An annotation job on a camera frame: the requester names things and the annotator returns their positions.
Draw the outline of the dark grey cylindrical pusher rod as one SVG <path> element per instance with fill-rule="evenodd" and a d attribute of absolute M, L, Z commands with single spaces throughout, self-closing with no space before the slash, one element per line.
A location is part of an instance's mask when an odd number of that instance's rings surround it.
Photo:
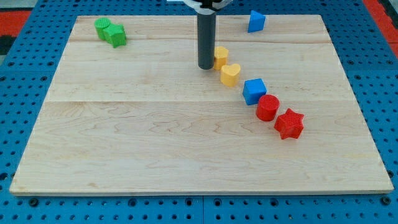
<path fill-rule="evenodd" d="M 198 66 L 209 70 L 214 66 L 216 13 L 197 14 Z"/>

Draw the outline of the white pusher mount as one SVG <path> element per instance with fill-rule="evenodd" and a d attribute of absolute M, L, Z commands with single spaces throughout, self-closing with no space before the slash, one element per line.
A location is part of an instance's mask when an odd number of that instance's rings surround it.
<path fill-rule="evenodd" d="M 183 2 L 198 14 L 213 14 L 231 4 L 233 0 L 183 0 Z"/>

